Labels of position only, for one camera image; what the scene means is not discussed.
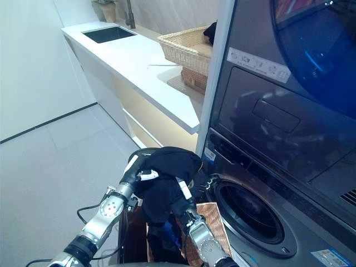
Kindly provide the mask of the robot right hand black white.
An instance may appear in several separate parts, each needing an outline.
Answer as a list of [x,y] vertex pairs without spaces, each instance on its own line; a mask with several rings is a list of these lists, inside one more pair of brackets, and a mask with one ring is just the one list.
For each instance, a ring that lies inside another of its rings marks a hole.
[[176,178],[176,181],[178,190],[175,193],[170,206],[174,215],[182,216],[187,210],[196,208],[196,201],[187,183],[178,177]]

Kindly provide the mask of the robot left hand black white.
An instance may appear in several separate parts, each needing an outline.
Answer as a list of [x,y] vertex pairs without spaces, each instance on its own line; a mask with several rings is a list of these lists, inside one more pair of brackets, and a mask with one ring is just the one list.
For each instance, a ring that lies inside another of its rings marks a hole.
[[153,180],[159,177],[157,171],[145,166],[151,156],[148,152],[133,154],[130,156],[124,169],[121,182],[127,183],[136,196],[142,197],[144,192],[153,184]]

